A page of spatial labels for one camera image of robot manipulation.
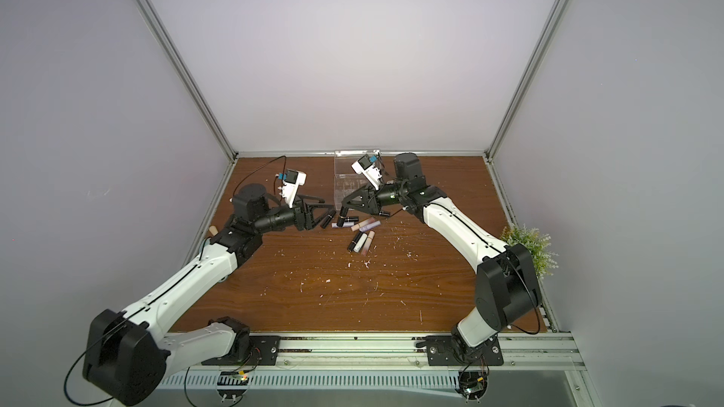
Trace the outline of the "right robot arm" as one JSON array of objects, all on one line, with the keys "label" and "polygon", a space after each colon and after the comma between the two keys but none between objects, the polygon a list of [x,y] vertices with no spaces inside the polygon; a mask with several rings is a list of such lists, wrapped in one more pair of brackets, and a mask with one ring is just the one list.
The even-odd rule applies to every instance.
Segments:
[{"label": "right robot arm", "polygon": [[523,244],[508,244],[485,231],[441,189],[430,185],[414,153],[394,158],[395,175],[385,181],[377,156],[364,155],[352,164],[368,184],[341,201],[341,216],[351,210],[381,217],[388,205],[403,211],[444,237],[474,270],[474,307],[452,329],[452,342],[462,355],[472,353],[514,327],[541,305],[533,254]]}]

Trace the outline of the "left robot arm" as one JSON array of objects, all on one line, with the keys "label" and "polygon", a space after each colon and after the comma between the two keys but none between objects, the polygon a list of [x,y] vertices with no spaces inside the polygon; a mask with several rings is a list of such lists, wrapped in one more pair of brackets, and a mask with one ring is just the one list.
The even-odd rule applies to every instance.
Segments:
[{"label": "left robot arm", "polygon": [[211,288],[251,259],[264,235],[289,227],[313,230],[336,213],[322,198],[283,190],[278,199],[260,184],[241,188],[231,199],[233,212],[224,228],[190,263],[139,301],[94,318],[86,349],[73,366],[107,393],[101,405],[137,405],[166,377],[207,361],[245,365],[260,360],[249,327],[239,320],[218,318],[186,333],[171,329]]}]

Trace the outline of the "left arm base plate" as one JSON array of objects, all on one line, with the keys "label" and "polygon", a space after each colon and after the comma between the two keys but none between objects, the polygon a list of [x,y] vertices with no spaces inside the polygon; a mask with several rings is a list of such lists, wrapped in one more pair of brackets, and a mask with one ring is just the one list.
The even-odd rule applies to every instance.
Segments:
[{"label": "left arm base plate", "polygon": [[232,345],[228,354],[203,361],[202,366],[274,366],[281,337],[279,335],[244,335]]}]

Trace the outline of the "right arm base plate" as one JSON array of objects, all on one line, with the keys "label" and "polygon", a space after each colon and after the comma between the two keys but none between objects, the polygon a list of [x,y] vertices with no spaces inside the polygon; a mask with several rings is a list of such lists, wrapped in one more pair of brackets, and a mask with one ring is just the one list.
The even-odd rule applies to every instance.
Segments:
[{"label": "right arm base plate", "polygon": [[489,367],[503,365],[503,351],[497,335],[471,347],[457,335],[428,335],[415,343],[422,350],[431,367],[465,367],[485,364]]}]

